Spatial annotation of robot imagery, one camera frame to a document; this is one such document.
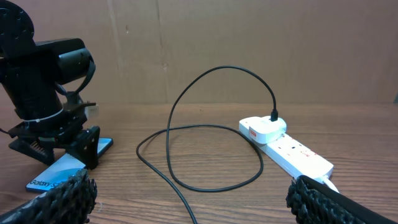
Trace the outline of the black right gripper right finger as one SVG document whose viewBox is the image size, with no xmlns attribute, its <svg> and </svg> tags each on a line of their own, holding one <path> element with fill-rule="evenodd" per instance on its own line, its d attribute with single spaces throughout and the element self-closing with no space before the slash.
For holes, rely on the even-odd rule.
<svg viewBox="0 0 398 224">
<path fill-rule="evenodd" d="M 292 180 L 285 200 L 299 224 L 397 224 L 306 175 Z"/>
</svg>

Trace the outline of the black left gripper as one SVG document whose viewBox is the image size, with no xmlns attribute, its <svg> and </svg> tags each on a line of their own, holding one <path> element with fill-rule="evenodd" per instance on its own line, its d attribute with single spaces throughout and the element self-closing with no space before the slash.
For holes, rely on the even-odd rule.
<svg viewBox="0 0 398 224">
<path fill-rule="evenodd" d="M 39 146 L 36 141 L 50 146 L 68 144 L 66 152 L 93 170 L 98 165 L 100 127 L 83 129 L 83 124 L 88 120 L 86 111 L 93 106 L 96 106 L 95 102 L 83 101 L 80 95 L 68 96 L 62 110 L 54 116 L 23 121 L 10 130 L 2 129 L 1 132 L 11 138 L 19 137 L 9 144 L 10 149 L 48 166 L 55 162 L 54 151 Z"/>
</svg>

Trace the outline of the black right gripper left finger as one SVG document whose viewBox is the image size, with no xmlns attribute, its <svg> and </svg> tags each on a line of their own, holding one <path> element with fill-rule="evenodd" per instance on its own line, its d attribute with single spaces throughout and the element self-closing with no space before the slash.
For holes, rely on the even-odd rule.
<svg viewBox="0 0 398 224">
<path fill-rule="evenodd" d="M 89 223 L 98 194 L 97 184 L 82 169 L 66 181 L 1 215 L 1 223 Z"/>
</svg>

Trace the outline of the blue Galaxy smartphone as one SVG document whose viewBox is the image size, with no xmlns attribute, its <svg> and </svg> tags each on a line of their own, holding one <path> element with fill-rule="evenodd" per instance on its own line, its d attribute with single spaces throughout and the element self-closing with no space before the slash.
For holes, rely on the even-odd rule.
<svg viewBox="0 0 398 224">
<path fill-rule="evenodd" d="M 46 168 L 36 178 L 32 179 L 25 187 L 29 192 L 47 192 L 65 182 L 77 171 L 86 169 L 86 165 L 69 154 L 63 155 L 51 166 Z"/>
</svg>

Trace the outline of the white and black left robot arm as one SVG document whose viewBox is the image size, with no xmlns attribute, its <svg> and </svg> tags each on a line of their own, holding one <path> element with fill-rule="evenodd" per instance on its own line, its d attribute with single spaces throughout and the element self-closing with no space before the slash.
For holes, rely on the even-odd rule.
<svg viewBox="0 0 398 224">
<path fill-rule="evenodd" d="M 34 41 L 29 15 L 10 1 L 1 1 L 1 85 L 21 123 L 6 133 L 9 147 L 44 164 L 64 149 L 89 169 L 98 165 L 100 128 L 84 129 L 80 92 L 96 70 L 93 57 L 79 38 Z"/>
</svg>

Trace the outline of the white charger plug adapter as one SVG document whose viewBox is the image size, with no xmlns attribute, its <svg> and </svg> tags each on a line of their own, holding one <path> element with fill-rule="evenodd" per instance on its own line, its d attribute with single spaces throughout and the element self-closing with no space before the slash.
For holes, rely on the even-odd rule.
<svg viewBox="0 0 398 224">
<path fill-rule="evenodd" d="M 239 131 L 258 144 L 268 144 L 286 133 L 287 124 L 282 118 L 271 121 L 270 116 L 253 116 L 239 121 Z"/>
</svg>

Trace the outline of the white power strip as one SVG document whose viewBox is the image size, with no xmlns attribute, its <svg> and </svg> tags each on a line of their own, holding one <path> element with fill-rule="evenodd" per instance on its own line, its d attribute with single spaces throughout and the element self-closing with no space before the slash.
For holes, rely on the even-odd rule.
<svg viewBox="0 0 398 224">
<path fill-rule="evenodd" d="M 329 179 L 332 175 L 334 165 L 331 162 L 288 134 L 283 134 L 268 144 L 259 144 L 251 137 L 248 126 L 239 125 L 239 130 L 295 179 L 306 175 L 322 184 L 324 179 Z"/>
</svg>

